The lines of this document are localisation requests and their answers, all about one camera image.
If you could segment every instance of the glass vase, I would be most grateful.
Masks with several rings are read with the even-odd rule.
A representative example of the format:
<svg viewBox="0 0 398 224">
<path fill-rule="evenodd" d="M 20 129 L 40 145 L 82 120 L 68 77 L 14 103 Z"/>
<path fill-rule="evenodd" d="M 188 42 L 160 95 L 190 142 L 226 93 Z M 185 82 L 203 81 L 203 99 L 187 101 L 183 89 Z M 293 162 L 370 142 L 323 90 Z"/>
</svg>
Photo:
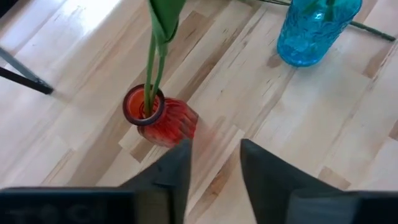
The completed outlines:
<svg viewBox="0 0 398 224">
<path fill-rule="evenodd" d="M 144 112 L 144 84 L 132 88 L 123 101 L 126 119 L 137 126 L 138 133 L 158 146 L 174 147 L 183 139 L 193 139 L 198 114 L 184 101 L 165 97 L 159 89 L 153 113 Z"/>
<path fill-rule="evenodd" d="M 362 0 L 292 0 L 277 43 L 290 65 L 319 62 L 361 9 Z"/>
</svg>

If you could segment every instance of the vase rim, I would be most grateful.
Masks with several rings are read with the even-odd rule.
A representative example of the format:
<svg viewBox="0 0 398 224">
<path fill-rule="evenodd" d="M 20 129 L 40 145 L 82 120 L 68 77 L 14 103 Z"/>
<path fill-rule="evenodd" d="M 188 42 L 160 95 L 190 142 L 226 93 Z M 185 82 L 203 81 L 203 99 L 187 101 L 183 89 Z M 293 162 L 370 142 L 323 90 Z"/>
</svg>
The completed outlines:
<svg viewBox="0 0 398 224">
<path fill-rule="evenodd" d="M 129 103 L 129 99 L 130 97 L 133 95 L 134 92 L 136 92 L 137 90 L 143 89 L 144 88 L 144 84 L 140 84 L 140 85 L 136 85 L 135 87 L 133 87 L 132 89 L 130 89 L 126 96 L 123 99 L 123 114 L 124 117 L 126 117 L 126 119 L 131 123 L 134 124 L 136 126 L 148 126 L 150 124 L 153 124 L 154 122 L 156 122 L 159 117 L 161 116 L 161 114 L 163 113 L 164 110 L 164 105 L 165 105 L 165 97 L 164 94 L 162 92 L 162 90 L 160 90 L 160 88 L 157 90 L 156 96 L 159 98 L 159 105 L 156 109 L 156 112 L 154 114 L 152 114 L 152 116 L 150 116 L 149 118 L 144 118 L 144 119 L 137 119 L 134 118 L 127 106 Z"/>
</svg>

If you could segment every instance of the red glass vase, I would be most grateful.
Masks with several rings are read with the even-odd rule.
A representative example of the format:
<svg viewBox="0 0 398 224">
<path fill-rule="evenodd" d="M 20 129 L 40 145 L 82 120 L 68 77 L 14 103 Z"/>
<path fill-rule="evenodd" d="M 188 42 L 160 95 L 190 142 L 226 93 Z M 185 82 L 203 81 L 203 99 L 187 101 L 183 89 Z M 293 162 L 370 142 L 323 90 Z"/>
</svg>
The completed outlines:
<svg viewBox="0 0 398 224">
<path fill-rule="evenodd" d="M 174 147 L 185 138 L 193 139 L 199 117 L 184 101 L 164 97 L 159 89 L 152 115 L 146 118 L 144 84 L 135 86 L 124 97 L 123 113 L 141 136 L 165 147 Z"/>
</svg>

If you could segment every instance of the blue glass vase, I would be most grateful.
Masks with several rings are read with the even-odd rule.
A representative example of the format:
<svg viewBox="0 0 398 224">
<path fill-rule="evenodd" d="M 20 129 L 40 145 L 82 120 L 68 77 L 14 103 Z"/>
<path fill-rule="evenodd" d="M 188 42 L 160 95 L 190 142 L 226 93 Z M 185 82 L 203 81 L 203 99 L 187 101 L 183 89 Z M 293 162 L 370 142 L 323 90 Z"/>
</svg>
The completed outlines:
<svg viewBox="0 0 398 224">
<path fill-rule="evenodd" d="M 277 43 L 280 57 L 290 65 L 319 62 L 359 12 L 362 0 L 292 0 Z"/>
</svg>

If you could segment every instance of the black metal table leg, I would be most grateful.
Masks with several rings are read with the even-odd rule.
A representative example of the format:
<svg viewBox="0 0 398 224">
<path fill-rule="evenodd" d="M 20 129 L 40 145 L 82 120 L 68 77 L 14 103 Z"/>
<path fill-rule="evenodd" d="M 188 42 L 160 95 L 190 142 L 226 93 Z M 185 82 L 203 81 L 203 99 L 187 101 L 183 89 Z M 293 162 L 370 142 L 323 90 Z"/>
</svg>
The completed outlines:
<svg viewBox="0 0 398 224">
<path fill-rule="evenodd" d="M 11 54 L 0 47 L 0 57 L 2 57 L 7 63 L 18 70 L 24 77 L 15 74 L 5 68 L 0 67 L 0 77 L 7 78 L 11 81 L 29 87 L 33 90 L 37 90 L 44 94 L 51 94 L 53 88 L 43 81 L 41 78 L 36 76 L 32 71 L 25 67 L 22 63 L 16 60 Z"/>
</svg>

